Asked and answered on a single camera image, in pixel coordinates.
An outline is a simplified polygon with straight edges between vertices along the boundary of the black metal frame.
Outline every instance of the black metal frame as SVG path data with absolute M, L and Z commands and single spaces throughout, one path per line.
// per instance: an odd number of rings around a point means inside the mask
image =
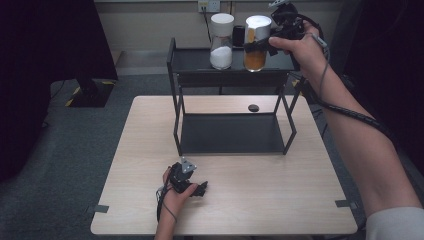
M 208 55 L 209 49 L 177 49 L 176 48 L 176 42 L 175 39 L 172 38 L 171 44 L 169 47 L 168 57 L 167 57 L 167 68 L 168 68 L 168 76 L 170 80 L 171 85 L 171 92 L 174 102 L 174 108 L 175 108 L 175 125 L 174 125 L 174 139 L 177 146 L 178 154 L 180 156 L 183 155 L 183 153 L 211 153 L 211 152 L 187 152 L 184 151 L 181 140 L 178 137 L 178 129 L 179 129 L 179 121 L 182 111 L 182 118 L 183 118 L 183 126 L 182 126 L 182 132 L 181 132 L 181 138 L 183 139 L 183 133 L 184 133 L 184 118 L 189 117 L 196 117 L 199 115 L 203 115 L 202 117 L 222 117 L 224 119 L 229 118 L 231 120 L 238 121 L 240 119 L 252 119 L 253 121 L 256 121 L 256 117 L 265 117 L 265 118 L 276 118 L 276 113 L 279 108 L 280 101 L 283 102 L 284 108 L 286 110 L 287 118 L 290 124 L 291 128 L 291 135 L 287 141 L 286 144 L 284 144 L 284 141 L 282 139 L 282 134 L 278 126 L 276 126 L 276 130 L 278 131 L 279 136 L 281 137 L 281 147 L 277 147 L 275 149 L 272 149 L 271 152 L 281 152 L 282 154 L 286 154 L 288 152 L 288 149 L 291 145 L 291 143 L 294 140 L 294 137 L 297 133 L 296 127 L 294 125 L 294 121 L 292 118 L 292 112 L 295 106 L 295 103 L 297 101 L 297 98 L 299 96 L 299 91 L 296 92 L 290 107 L 288 106 L 287 100 L 285 98 L 284 90 L 285 90 L 285 84 L 287 82 L 287 74 L 291 70 L 294 69 L 278 69 L 278 68 L 264 68 L 262 71 L 257 73 L 251 73 L 244 68 L 233 68 L 233 69 L 227 69 L 227 70 L 216 70 L 213 69 L 211 66 L 203 67 L 202 69 L 199 69 L 196 67 L 188 68 L 188 69 L 181 69 L 178 65 L 178 62 L 176 60 L 176 56 L 178 54 L 203 54 Z M 174 74 L 177 75 L 177 83 L 178 83 L 178 99 L 177 99 L 177 91 L 175 87 L 175 79 Z M 278 91 L 278 98 L 275 104 L 275 108 L 273 112 L 264 112 L 264 113 L 240 113 L 240 114 L 234 114 L 234 113 L 222 113 L 222 114 L 199 114 L 199 113 L 187 113 L 185 110 L 185 104 L 184 104 L 184 94 L 183 94 L 183 88 L 196 88 L 196 87 L 219 87 L 220 89 L 222 87 L 276 87 L 279 89 Z M 243 153 L 252 153 L 252 151 L 246 150 L 243 151 Z M 253 151 L 255 153 L 265 153 L 263 150 L 259 151 Z

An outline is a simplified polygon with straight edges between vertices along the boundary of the wooden tabletop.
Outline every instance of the wooden tabletop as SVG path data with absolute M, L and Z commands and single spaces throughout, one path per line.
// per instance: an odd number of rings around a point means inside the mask
M 187 112 L 272 111 L 277 96 L 184 96 Z M 290 134 L 280 104 L 283 139 Z M 197 165 L 192 182 L 208 181 L 204 197 L 190 198 L 176 235 L 350 234 L 357 225 L 304 98 L 293 111 L 297 135 L 286 155 L 186 156 Z M 91 231 L 99 235 L 154 235 L 156 190 L 168 166 L 180 161 L 173 138 L 172 96 L 134 99 Z

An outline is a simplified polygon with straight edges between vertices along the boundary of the wall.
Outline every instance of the wall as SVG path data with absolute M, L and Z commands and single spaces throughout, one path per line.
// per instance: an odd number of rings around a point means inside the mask
M 104 2 L 96 7 L 111 50 L 163 50 L 171 37 L 177 47 L 209 47 L 203 14 L 197 12 L 197 1 Z M 236 25 L 244 25 L 252 15 L 270 16 L 272 1 L 221 1 L 221 12 L 231 13 Z M 343 0 L 292 1 L 299 13 L 318 22 L 326 41 L 331 43 Z M 212 14 L 207 14 L 210 21 Z

